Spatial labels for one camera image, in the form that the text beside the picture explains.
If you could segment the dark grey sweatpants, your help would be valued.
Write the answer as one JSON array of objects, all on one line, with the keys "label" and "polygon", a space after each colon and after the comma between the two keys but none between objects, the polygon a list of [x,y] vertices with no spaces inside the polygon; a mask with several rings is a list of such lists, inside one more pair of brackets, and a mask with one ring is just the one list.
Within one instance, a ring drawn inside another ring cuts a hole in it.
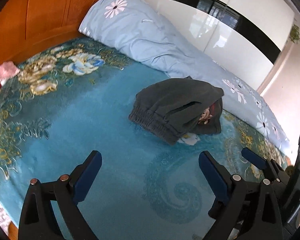
[{"label": "dark grey sweatpants", "polygon": [[191,77],[155,83],[136,94],[129,120],[169,145],[187,133],[219,134],[224,91]]}]

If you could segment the teal floral bed blanket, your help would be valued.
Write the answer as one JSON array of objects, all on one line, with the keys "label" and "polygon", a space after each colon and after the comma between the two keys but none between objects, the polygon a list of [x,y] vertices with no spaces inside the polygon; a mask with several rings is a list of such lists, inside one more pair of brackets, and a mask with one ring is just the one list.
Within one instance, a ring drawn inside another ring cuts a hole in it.
[{"label": "teal floral bed blanket", "polygon": [[171,146],[132,123],[136,94],[167,79],[165,68],[135,62],[87,37],[20,64],[0,89],[0,202],[18,224],[30,180],[70,173],[91,151],[102,167],[78,207],[99,239],[196,239],[213,221],[214,195],[198,166],[207,150],[230,173],[260,181],[244,147],[282,168],[289,141],[264,99],[197,53],[185,75],[224,90],[221,132],[184,135]]}]

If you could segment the green hanging plant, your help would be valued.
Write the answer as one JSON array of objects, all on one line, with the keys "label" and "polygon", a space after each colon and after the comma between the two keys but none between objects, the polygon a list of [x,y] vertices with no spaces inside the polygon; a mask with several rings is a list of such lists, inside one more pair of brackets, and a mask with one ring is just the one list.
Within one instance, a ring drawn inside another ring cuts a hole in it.
[{"label": "green hanging plant", "polygon": [[294,44],[300,44],[300,27],[298,26],[296,19],[293,21],[288,38]]}]

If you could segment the white glossy wardrobe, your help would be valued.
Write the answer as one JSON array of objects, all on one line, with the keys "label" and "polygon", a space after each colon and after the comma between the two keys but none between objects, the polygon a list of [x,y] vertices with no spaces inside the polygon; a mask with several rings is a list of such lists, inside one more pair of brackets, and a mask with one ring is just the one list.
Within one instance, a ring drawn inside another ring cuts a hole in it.
[{"label": "white glossy wardrobe", "polygon": [[284,0],[146,0],[199,50],[258,89],[294,21]]}]

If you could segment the pink cloth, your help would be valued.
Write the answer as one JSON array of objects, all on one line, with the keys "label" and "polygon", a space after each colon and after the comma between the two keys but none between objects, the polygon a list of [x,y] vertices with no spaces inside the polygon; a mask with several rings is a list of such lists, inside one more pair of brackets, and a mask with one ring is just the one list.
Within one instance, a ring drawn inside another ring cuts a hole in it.
[{"label": "pink cloth", "polygon": [[20,69],[12,62],[4,62],[0,65],[0,85],[3,86],[5,82],[16,75],[18,75]]}]

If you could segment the orange wooden headboard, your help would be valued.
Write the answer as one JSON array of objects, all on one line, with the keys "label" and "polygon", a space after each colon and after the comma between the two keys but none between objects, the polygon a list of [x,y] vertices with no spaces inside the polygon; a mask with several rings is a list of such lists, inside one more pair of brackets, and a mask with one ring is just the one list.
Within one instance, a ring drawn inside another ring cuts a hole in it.
[{"label": "orange wooden headboard", "polygon": [[80,37],[80,23],[98,0],[9,0],[0,12],[0,65],[19,64]]}]

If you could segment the light blue floral duvet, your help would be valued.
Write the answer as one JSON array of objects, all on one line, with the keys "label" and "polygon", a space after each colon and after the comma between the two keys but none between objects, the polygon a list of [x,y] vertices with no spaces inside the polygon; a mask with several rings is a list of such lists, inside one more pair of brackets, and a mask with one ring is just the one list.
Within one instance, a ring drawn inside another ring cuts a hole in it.
[{"label": "light blue floral duvet", "polygon": [[169,77],[190,76],[221,87],[224,109],[288,154],[289,140],[262,96],[192,45],[145,0],[98,0],[78,31]]}]

